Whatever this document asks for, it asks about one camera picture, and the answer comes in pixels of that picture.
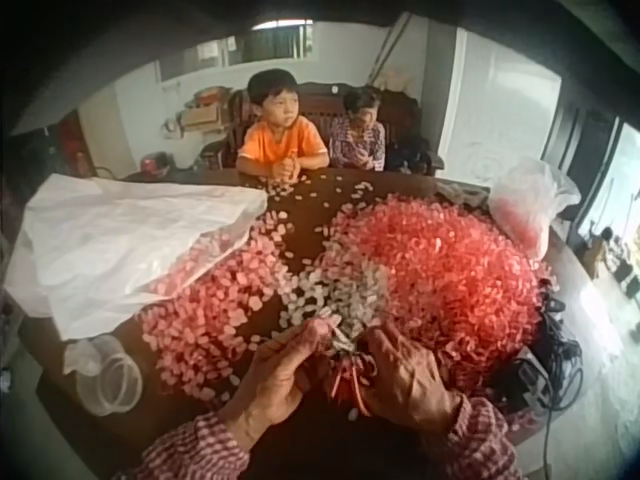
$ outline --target orange shirt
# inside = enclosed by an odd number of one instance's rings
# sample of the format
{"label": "orange shirt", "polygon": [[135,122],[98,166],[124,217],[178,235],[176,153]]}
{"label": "orange shirt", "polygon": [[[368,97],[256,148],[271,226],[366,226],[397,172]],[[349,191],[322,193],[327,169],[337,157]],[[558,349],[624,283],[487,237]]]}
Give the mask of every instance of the orange shirt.
{"label": "orange shirt", "polygon": [[257,122],[247,131],[238,154],[258,162],[275,163],[288,156],[310,157],[326,151],[316,126],[298,117],[279,142],[265,122]]}

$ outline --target pile of red plastic pieces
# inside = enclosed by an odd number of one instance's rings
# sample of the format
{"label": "pile of red plastic pieces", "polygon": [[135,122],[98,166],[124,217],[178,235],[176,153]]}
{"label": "pile of red plastic pieces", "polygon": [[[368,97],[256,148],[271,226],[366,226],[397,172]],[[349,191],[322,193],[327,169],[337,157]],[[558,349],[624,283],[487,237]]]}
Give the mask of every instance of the pile of red plastic pieces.
{"label": "pile of red plastic pieces", "polygon": [[482,392],[495,367],[533,340],[539,280],[549,270],[486,217],[389,197],[344,209],[331,227],[323,268],[333,277],[351,275],[368,259],[386,269],[381,317],[434,351],[450,386]]}
{"label": "pile of red plastic pieces", "polygon": [[[285,218],[283,212],[280,217],[269,212],[252,228],[240,249],[173,298],[150,305],[137,315],[143,339],[159,353],[157,367],[165,383],[202,400],[214,397],[214,390],[207,385],[218,378],[229,377],[232,384],[239,383],[230,362],[247,349],[256,350],[261,338],[253,335],[247,342],[236,329],[291,278],[279,258],[282,236],[292,228],[279,223]],[[216,251],[220,247],[209,246]],[[203,242],[197,242],[168,275],[152,285],[153,290],[161,294],[173,291],[193,274],[205,250]]]}

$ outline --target wooden bench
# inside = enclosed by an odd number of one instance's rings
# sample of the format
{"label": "wooden bench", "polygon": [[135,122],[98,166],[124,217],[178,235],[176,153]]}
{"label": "wooden bench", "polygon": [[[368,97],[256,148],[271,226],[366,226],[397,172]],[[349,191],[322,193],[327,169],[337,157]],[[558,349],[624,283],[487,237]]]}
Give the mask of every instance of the wooden bench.
{"label": "wooden bench", "polygon": [[[353,87],[344,83],[310,82],[300,85],[300,114],[316,125],[326,145],[329,145],[331,122],[344,115],[342,97],[351,88]],[[245,134],[256,121],[245,90],[238,90],[231,96],[229,118],[231,126],[221,153],[222,165],[225,167],[235,165]],[[420,107],[415,99],[404,93],[382,92],[378,121],[385,129],[387,153],[403,136],[420,136]],[[424,158],[428,159],[426,174],[435,176],[437,170],[444,168],[444,162],[429,149],[426,140],[422,144],[423,153],[426,154]]]}

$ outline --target elderly woman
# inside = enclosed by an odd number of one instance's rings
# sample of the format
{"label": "elderly woman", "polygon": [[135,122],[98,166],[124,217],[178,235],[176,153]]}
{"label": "elderly woman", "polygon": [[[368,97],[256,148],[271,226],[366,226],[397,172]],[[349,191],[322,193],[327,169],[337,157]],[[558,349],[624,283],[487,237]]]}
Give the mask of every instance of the elderly woman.
{"label": "elderly woman", "polygon": [[346,115],[331,125],[329,153],[335,167],[361,170],[384,169],[384,127],[376,121],[380,94],[373,87],[347,92]]}

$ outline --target black hair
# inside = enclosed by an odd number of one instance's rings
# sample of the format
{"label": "black hair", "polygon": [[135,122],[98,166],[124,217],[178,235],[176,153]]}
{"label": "black hair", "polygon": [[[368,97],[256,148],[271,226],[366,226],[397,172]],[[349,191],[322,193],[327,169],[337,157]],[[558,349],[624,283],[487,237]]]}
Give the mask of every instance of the black hair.
{"label": "black hair", "polygon": [[602,233],[600,233],[600,238],[605,242],[610,242],[613,238],[613,230],[611,230],[611,227],[604,227],[602,229]]}
{"label": "black hair", "polygon": [[247,85],[249,100],[260,107],[268,97],[280,95],[285,90],[298,92],[298,82],[290,72],[281,68],[258,72],[249,79]]}
{"label": "black hair", "polygon": [[358,113],[361,108],[375,108],[380,105],[380,91],[369,86],[354,88],[344,94],[342,104],[347,113]]}

